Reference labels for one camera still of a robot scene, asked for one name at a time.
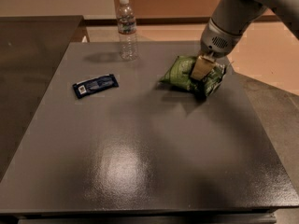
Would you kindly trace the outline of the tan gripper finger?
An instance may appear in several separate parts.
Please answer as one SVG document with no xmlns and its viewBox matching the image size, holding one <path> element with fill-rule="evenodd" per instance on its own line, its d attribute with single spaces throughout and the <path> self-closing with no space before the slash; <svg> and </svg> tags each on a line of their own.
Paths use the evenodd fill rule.
<svg viewBox="0 0 299 224">
<path fill-rule="evenodd" d="M 200 55 L 192 69 L 191 78 L 195 80 L 202 80 L 212 71 L 215 66 L 216 62 L 214 59 Z"/>
</svg>

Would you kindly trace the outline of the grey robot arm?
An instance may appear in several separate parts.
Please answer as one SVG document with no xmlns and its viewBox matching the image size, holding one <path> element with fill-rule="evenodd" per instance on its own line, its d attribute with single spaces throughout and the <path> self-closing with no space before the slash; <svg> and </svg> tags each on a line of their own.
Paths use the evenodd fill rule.
<svg viewBox="0 0 299 224">
<path fill-rule="evenodd" d="M 299 38 L 299 0 L 220 0 L 200 39 L 191 78 L 201 80 L 232 52 L 249 25 L 270 9 Z"/>
</svg>

